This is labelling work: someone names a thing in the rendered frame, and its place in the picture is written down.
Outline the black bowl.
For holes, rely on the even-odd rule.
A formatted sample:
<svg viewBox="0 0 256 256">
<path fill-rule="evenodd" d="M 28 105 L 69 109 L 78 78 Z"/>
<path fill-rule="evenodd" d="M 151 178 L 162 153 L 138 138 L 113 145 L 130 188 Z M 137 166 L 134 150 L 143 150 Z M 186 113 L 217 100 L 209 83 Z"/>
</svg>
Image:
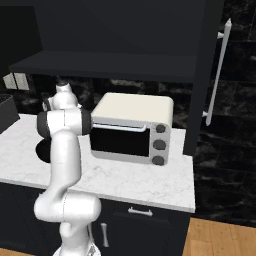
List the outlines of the black bowl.
<svg viewBox="0 0 256 256">
<path fill-rule="evenodd" d="M 50 147 L 51 141 L 43 139 L 37 144 L 35 148 L 38 158 L 45 163 L 50 162 Z"/>
</svg>

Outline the black base cabinet door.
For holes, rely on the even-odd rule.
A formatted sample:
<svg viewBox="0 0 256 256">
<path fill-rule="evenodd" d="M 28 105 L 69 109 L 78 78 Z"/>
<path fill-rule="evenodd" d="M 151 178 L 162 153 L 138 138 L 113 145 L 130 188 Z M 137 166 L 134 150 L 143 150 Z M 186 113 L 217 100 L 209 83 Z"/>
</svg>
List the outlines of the black base cabinet door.
<svg viewBox="0 0 256 256">
<path fill-rule="evenodd" d="M 107 224 L 108 248 L 103 246 L 101 223 Z M 102 256 L 182 256 L 187 230 L 125 214 L 112 214 L 92 224 Z"/>
</svg>

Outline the white toaster oven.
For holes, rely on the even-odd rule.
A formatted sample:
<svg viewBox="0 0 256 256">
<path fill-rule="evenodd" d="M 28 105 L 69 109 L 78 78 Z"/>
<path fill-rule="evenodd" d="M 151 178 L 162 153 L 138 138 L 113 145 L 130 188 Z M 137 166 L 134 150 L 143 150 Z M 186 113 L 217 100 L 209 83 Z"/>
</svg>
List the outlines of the white toaster oven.
<svg viewBox="0 0 256 256">
<path fill-rule="evenodd" d="M 168 96 L 106 93 L 91 113 L 96 158 L 164 166 L 174 102 Z"/>
</svg>

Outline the black drawer front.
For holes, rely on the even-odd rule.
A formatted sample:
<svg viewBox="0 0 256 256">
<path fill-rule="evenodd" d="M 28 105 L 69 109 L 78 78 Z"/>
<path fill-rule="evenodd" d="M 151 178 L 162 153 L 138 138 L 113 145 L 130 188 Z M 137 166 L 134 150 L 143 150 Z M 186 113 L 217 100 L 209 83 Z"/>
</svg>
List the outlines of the black drawer front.
<svg viewBox="0 0 256 256">
<path fill-rule="evenodd" d="M 154 220 L 168 224 L 172 228 L 187 229 L 190 222 L 190 213 L 162 209 L 153 206 L 145 206 L 128 202 L 119 202 L 101 198 L 104 215 L 125 214 L 127 216 L 139 216 L 145 220 Z"/>
</svg>

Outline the black box appliance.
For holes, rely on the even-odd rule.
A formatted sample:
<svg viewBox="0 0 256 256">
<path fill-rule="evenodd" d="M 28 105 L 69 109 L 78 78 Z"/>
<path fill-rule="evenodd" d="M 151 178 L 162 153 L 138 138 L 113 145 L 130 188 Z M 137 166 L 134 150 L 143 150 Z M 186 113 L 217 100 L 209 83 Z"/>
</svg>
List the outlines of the black box appliance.
<svg viewBox="0 0 256 256">
<path fill-rule="evenodd" d="M 13 96 L 0 94 L 0 134 L 20 119 Z"/>
</svg>

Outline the open black wall cabinet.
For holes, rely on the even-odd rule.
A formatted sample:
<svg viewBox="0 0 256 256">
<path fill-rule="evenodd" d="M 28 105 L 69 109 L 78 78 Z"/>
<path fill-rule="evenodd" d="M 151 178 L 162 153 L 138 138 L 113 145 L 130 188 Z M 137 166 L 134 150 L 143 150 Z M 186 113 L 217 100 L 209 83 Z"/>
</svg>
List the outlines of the open black wall cabinet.
<svg viewBox="0 0 256 256">
<path fill-rule="evenodd" d="M 0 0 L 11 72 L 191 82 L 206 0 Z"/>
</svg>

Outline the white wall outlet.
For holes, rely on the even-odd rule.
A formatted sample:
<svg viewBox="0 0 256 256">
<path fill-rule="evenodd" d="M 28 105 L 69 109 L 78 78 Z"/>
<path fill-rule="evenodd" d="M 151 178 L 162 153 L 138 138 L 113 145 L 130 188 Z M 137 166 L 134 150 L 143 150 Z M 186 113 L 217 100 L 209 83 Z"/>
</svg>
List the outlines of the white wall outlet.
<svg viewBox="0 0 256 256">
<path fill-rule="evenodd" d="M 7 89 L 29 90 L 27 77 L 24 73 L 10 73 L 3 77 Z"/>
</svg>

